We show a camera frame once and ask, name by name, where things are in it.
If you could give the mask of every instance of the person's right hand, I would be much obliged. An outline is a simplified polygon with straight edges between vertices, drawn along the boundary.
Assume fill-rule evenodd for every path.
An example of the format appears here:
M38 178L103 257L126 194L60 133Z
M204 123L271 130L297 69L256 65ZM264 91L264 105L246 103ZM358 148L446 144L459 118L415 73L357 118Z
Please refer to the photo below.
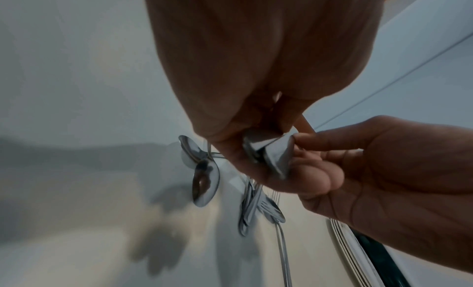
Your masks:
M473 130L378 116L295 138L305 150L294 172L312 175L276 188L383 244L473 272Z

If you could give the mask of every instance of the fork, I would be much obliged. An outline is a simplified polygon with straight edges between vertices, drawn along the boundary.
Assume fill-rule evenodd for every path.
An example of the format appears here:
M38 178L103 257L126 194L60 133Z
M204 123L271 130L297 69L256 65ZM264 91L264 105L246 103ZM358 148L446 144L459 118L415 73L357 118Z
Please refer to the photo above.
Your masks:
M281 193L278 191L272 191L271 199L279 206ZM284 286L292 287L291 271L289 269L289 259L287 257L286 239L284 238L284 232L282 231L281 224L275 218L272 218L272 220L274 222L274 226L276 227L277 243L279 246L279 254L281 256L282 275L284 277Z

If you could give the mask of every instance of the hand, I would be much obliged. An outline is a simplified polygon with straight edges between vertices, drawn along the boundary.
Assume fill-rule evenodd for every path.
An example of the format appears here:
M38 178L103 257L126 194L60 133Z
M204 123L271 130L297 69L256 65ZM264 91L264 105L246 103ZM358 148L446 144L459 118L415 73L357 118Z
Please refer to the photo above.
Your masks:
M288 131L312 103L349 85L368 61L383 7L383 0L146 3L194 131L260 182L268 170L247 159L242 130Z
M294 172L306 180L279 190L383 244L473 272L473 130L380 116L295 137L305 150Z

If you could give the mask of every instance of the white surface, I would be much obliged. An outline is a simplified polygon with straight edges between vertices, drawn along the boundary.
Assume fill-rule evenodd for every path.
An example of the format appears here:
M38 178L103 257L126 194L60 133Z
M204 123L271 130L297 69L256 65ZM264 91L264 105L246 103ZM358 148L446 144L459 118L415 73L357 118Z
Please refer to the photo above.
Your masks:
M378 31L372 57L343 91L304 113L313 128L342 114L473 32L473 0L417 0Z
M337 128L376 115L473 128L473 37L319 128ZM390 251L415 286L463 287L473 275Z
M237 232L228 164L190 202L143 0L0 0L0 21L0 286L283 286L274 227ZM294 286L350 286L325 219L281 209Z

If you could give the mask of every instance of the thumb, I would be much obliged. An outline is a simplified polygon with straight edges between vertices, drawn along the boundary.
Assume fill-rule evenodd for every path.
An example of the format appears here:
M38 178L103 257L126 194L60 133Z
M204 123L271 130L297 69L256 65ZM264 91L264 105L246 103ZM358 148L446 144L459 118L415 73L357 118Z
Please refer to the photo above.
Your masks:
M297 99L282 95L274 105L272 113L276 125L283 132L290 131L296 120L313 103L313 100Z
M389 116L376 116L364 122L314 134L297 133L296 145L311 151L365 149L376 137L402 122Z

